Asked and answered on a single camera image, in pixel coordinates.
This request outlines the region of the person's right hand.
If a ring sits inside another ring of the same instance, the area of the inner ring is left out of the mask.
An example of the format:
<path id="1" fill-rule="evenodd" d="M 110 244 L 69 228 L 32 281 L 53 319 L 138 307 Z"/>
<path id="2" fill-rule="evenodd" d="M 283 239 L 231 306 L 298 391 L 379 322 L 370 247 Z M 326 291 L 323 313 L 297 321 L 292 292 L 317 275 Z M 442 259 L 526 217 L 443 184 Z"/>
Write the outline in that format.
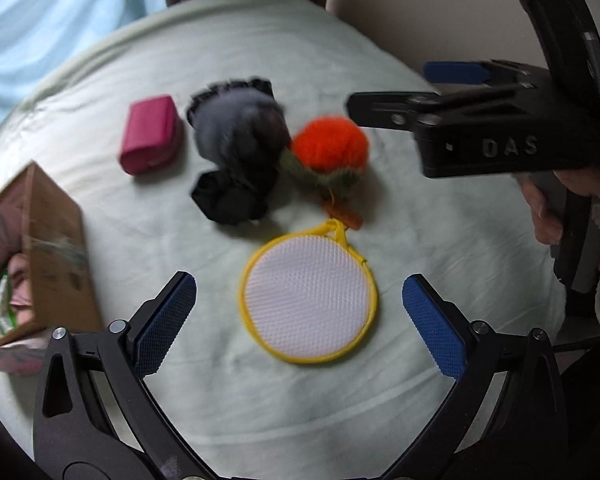
<path id="1" fill-rule="evenodd" d="M 550 248 L 554 274 L 578 298 L 594 298 L 600 320 L 600 170 L 522 174 L 536 240 Z"/>

